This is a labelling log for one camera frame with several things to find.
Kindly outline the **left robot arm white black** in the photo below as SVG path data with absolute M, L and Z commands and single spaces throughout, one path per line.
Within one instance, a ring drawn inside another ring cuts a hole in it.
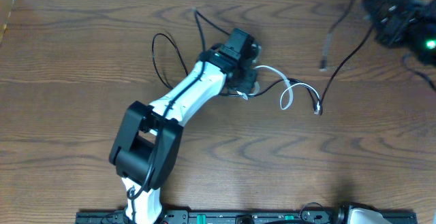
M 252 35 L 234 29 L 226 43 L 202 51 L 191 73 L 166 95 L 128 107 L 109 154 L 126 188 L 126 223 L 158 222 L 160 188 L 176 163 L 185 125 L 225 87 L 248 96 L 261 51 Z

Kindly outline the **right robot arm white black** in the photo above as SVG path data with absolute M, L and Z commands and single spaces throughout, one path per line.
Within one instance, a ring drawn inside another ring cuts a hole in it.
M 435 0 L 362 0 L 386 48 L 408 48 L 426 65 L 435 64 Z

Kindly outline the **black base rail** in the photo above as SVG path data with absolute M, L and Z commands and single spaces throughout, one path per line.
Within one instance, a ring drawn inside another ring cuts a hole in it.
M 161 223 L 161 224 L 245 224 L 245 223 L 393 223 L 418 224 L 411 210 L 379 210 L 348 202 L 325 208 L 311 202 L 300 210 L 191 210 L 165 208 L 140 212 L 140 207 L 124 210 L 85 210 L 76 213 L 75 224 Z

